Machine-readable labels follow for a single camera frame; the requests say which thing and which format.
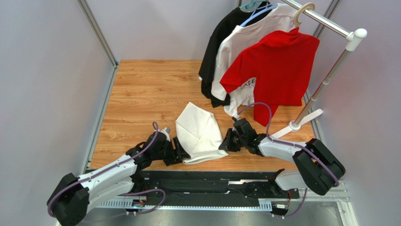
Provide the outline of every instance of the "wood grain surface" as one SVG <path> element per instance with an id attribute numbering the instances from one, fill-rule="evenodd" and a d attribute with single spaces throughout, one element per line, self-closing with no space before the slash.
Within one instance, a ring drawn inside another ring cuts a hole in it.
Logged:
<path id="1" fill-rule="evenodd" d="M 222 106 L 213 108 L 210 100 L 202 95 L 201 81 L 198 79 L 200 65 L 199 60 L 122 60 L 90 167 L 96 169 L 105 166 L 121 157 L 129 148 L 146 141 L 153 133 L 152 121 L 156 121 L 160 129 L 171 127 L 170 137 L 175 137 L 175 120 L 188 102 L 212 112 L 224 138 L 227 129 L 233 127 L 233 122 Z M 269 133 L 273 134 L 287 126 L 301 110 L 301 106 L 280 106 Z M 253 120 L 253 108 L 247 109 L 242 117 L 251 123 L 257 133 L 265 132 L 265 127 Z M 309 141 L 313 138 L 311 125 L 305 124 L 299 132 L 282 138 Z M 147 169 L 276 171 L 282 168 L 296 167 L 290 162 L 252 155 L 242 149 L 236 153 L 229 152 L 222 159 L 195 165 L 180 163 L 166 167 L 163 161 L 154 161 Z"/>

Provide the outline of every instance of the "green hanger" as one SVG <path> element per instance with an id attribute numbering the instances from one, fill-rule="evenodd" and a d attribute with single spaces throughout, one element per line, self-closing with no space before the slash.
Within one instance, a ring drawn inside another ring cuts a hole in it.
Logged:
<path id="1" fill-rule="evenodd" d="M 251 9 L 256 5 L 256 3 L 264 2 L 264 1 L 266 1 L 266 0 L 252 0 L 251 2 L 249 2 L 247 4 L 243 4 L 242 6 L 240 6 L 240 8 L 244 8 L 245 7 L 246 9 Z"/>

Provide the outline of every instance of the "clothes rack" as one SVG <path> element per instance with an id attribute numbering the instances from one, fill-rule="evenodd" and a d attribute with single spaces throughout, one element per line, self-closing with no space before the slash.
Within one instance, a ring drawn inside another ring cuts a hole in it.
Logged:
<path id="1" fill-rule="evenodd" d="M 302 5 L 297 3 L 294 0 L 281 0 L 291 7 L 295 8 L 296 10 L 299 10 Z M 285 134 L 289 132 L 296 132 L 298 131 L 303 124 L 305 124 L 308 121 L 311 121 L 321 115 L 323 111 L 321 109 L 318 109 L 310 114 L 308 114 L 309 110 L 312 108 L 313 104 L 316 102 L 318 99 L 318 96 L 321 94 L 323 89 L 328 86 L 330 83 L 331 79 L 336 75 L 338 70 L 340 69 L 341 65 L 345 62 L 345 60 L 348 58 L 351 52 L 353 52 L 356 47 L 359 45 L 359 43 L 362 41 L 363 38 L 366 37 L 367 31 L 363 28 L 357 29 L 354 32 L 350 32 L 346 30 L 345 28 L 339 26 L 338 24 L 334 23 L 333 21 L 321 16 L 320 14 L 316 13 L 315 11 L 311 9 L 306 9 L 302 12 L 303 14 L 309 16 L 313 20 L 317 21 L 318 23 L 322 24 L 323 26 L 329 28 L 330 30 L 334 31 L 335 33 L 345 37 L 349 42 L 346 45 L 343 53 L 340 55 L 336 63 L 333 65 L 329 73 L 326 75 L 324 80 L 320 83 L 319 87 L 316 89 L 315 93 L 311 96 L 309 101 L 305 104 L 305 107 L 302 109 L 301 113 L 298 115 L 298 117 L 289 123 L 289 125 L 286 128 L 283 128 L 282 130 L 278 131 L 277 133 L 273 134 L 272 136 L 275 138 L 279 138 L 281 136 L 284 136 Z"/>

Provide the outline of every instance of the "red shirt sleeve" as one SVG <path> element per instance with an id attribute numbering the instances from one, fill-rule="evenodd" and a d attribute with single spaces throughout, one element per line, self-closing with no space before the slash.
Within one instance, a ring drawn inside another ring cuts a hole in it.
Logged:
<path id="1" fill-rule="evenodd" d="M 243 50 L 224 73 L 220 84 L 227 93 L 233 92 L 248 79 L 257 77 L 259 74 L 257 72 L 258 67 L 254 66 L 255 61 L 252 60 L 255 57 L 257 58 L 259 54 L 258 45 L 260 45 L 260 43 Z"/>

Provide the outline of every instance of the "black shirt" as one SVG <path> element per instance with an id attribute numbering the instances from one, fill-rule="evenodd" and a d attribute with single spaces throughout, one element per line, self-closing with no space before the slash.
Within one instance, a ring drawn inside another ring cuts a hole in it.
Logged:
<path id="1" fill-rule="evenodd" d="M 266 2 L 262 2 L 260 6 L 265 6 Z M 269 14 L 270 10 L 262 13 L 247 25 L 254 24 Z M 216 56 L 220 44 L 226 39 L 237 25 L 241 25 L 244 21 L 250 18 L 252 12 L 243 12 L 239 7 L 235 8 L 228 15 L 226 15 L 217 25 L 209 39 L 208 47 L 206 48 L 205 56 L 203 57 L 202 64 L 199 70 L 199 76 L 202 78 L 201 91 L 202 94 L 211 100 L 212 106 L 217 107 L 220 105 L 230 105 L 230 95 L 227 95 L 225 100 L 219 100 L 211 93 L 212 82 L 215 74 Z"/>

